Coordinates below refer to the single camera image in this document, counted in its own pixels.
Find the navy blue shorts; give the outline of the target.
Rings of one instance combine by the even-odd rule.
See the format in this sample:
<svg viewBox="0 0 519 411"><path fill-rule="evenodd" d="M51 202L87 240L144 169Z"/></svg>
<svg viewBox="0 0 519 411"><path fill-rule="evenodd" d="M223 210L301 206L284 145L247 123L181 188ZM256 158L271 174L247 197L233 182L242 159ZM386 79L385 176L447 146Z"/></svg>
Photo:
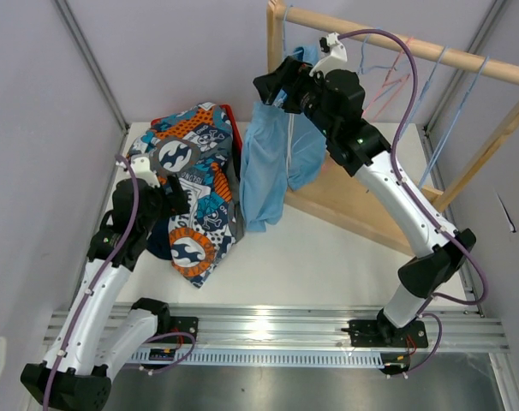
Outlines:
<svg viewBox="0 0 519 411"><path fill-rule="evenodd" d="M172 260L168 219L160 220L153 226L147 238L146 249L158 259Z"/></svg>

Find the colourful patterned shorts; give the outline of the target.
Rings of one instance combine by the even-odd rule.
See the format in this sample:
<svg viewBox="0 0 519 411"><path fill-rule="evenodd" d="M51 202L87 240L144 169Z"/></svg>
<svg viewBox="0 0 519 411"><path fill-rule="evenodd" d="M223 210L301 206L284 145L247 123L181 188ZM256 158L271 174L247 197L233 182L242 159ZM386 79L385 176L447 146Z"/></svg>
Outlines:
<svg viewBox="0 0 519 411"><path fill-rule="evenodd" d="M188 214L169 220L169 238L175 270L195 288L201 288L237 243L230 224L235 222L232 195L225 175L232 137L217 129L183 138L158 139L150 128L135 139L128 157L147 155L161 187L167 176L177 175L188 193Z"/></svg>

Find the light blue shorts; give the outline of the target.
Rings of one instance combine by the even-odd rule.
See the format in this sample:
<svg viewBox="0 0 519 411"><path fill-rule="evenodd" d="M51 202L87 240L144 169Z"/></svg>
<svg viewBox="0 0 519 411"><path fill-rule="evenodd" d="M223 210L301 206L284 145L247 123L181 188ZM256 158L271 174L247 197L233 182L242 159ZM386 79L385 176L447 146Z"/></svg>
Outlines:
<svg viewBox="0 0 519 411"><path fill-rule="evenodd" d="M325 161L325 138L302 114L256 101L242 148L240 206L246 231L264 232L283 215L286 192L313 182Z"/></svg>

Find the pink hanger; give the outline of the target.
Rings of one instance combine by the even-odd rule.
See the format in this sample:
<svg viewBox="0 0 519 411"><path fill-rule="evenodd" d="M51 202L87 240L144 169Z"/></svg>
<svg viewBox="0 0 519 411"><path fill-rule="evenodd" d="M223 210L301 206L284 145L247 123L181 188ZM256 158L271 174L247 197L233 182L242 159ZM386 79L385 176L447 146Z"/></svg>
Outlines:
<svg viewBox="0 0 519 411"><path fill-rule="evenodd" d="M393 63L388 67L383 67L386 70L383 82L363 112L363 115L371 121L377 121L407 85L411 73L407 69L403 70L406 62L405 52L400 50Z"/></svg>

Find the blue hanger of grey shorts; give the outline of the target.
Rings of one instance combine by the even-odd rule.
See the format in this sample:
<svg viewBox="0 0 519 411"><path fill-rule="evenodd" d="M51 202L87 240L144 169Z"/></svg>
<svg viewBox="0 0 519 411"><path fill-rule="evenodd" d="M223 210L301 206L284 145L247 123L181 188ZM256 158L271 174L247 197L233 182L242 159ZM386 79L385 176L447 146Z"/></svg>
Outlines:
<svg viewBox="0 0 519 411"><path fill-rule="evenodd" d="M418 100L417 100L418 105L421 105L421 102L425 98L425 96L426 96L426 94L427 94L427 92L428 92L428 90L429 90L429 88L430 88L430 86L431 86L431 84L433 82L433 77L434 77L434 75L436 73L436 70L437 70L439 64L442 62L442 60L444 58L444 55L448 51L448 49L449 49L449 46L446 45L443 48L443 50L441 51L440 55L438 56L438 59L437 59L436 63L434 63L434 65L432 67L432 70L431 70L430 74L428 75L427 80L426 80L424 86L421 89L421 94L420 94L420 96L418 97Z"/></svg>

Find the grey shorts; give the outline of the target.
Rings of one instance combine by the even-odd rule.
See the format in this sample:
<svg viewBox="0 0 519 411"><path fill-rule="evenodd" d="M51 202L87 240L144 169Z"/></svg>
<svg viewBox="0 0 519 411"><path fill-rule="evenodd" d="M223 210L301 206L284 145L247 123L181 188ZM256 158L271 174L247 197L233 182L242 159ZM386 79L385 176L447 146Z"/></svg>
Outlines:
<svg viewBox="0 0 519 411"><path fill-rule="evenodd" d="M225 175L232 195L233 211L231 214L235 219L235 222L230 224L230 228L236 238L236 242L239 242L245 235L245 221L240 203L240 182L236 173L235 162L232 158L230 158L226 164Z"/></svg>

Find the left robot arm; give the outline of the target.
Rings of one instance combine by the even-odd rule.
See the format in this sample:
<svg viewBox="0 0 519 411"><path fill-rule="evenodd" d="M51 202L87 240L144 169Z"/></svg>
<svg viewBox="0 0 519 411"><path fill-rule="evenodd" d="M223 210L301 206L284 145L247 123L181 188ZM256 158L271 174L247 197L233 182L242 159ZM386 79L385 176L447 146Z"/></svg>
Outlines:
<svg viewBox="0 0 519 411"><path fill-rule="evenodd" d="M21 382L45 410L101 410L129 357L172 330L167 303L141 297L107 338L104 328L157 222L185 214L188 198L176 176L166 185L130 177L119 181L86 255L77 295L56 341L39 363L28 363Z"/></svg>

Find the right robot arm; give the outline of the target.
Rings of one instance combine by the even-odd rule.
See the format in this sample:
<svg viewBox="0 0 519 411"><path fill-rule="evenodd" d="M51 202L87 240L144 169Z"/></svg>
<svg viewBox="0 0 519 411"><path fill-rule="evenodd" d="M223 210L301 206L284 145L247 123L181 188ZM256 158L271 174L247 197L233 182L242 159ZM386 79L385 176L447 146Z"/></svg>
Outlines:
<svg viewBox="0 0 519 411"><path fill-rule="evenodd" d="M304 115L321 132L331 158L375 195L408 240L413 258L398 269L400 285L379 311L372 334L385 345L398 344L460 270L476 243L474 233L458 230L433 208L402 170L391 143L363 118L366 93L356 73L339 68L323 74L287 57L253 84L263 104L285 95L282 109Z"/></svg>

